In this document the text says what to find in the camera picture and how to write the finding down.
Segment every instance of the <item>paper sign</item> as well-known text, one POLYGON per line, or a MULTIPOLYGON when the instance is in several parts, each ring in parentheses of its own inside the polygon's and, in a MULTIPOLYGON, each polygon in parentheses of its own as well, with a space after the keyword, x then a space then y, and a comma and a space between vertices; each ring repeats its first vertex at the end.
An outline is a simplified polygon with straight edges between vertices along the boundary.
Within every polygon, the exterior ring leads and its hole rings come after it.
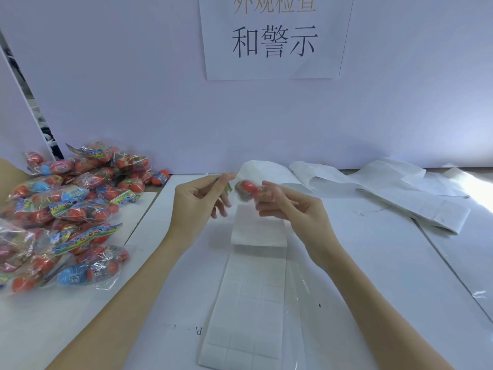
POLYGON ((200 0, 208 80, 339 75, 353 0, 200 0))

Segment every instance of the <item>person's right hand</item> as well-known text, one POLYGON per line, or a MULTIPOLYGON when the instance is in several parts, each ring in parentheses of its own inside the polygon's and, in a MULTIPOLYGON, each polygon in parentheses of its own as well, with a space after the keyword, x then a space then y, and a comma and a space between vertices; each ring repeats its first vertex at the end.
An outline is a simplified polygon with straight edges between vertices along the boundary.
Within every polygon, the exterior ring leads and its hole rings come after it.
POLYGON ((259 215, 290 221, 312 261, 321 266, 323 259, 340 247, 322 200, 267 180, 262 184, 272 189, 274 201, 257 203, 259 215))

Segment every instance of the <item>hand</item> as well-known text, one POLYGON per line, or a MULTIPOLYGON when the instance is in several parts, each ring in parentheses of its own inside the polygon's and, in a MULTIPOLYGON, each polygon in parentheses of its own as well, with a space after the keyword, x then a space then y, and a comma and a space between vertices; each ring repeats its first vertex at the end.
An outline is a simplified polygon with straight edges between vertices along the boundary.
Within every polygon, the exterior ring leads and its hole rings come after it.
POLYGON ((341 246, 322 200, 266 180, 262 184, 271 187, 274 201, 257 203, 259 215, 290 221, 294 232, 305 244, 311 260, 322 267, 324 257, 341 246))
POLYGON ((217 218, 216 208, 227 216, 224 206, 230 207, 227 184, 236 174, 209 175, 175 189, 173 214, 168 234, 178 236, 191 245, 204 229, 209 217, 217 218))

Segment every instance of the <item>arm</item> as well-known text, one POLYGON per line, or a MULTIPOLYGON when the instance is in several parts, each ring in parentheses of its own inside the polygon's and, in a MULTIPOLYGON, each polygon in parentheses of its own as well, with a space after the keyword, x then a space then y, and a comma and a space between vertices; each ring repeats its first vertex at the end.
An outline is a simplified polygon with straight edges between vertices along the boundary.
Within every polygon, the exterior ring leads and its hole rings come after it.
POLYGON ((332 279, 382 370, 453 370, 380 294, 342 248, 320 199, 272 186, 274 202, 259 203, 262 217, 291 221, 311 259, 332 279))
POLYGON ((154 253, 46 370, 121 369, 173 266, 216 210, 226 216, 233 174, 208 176, 176 187, 168 233, 154 253))

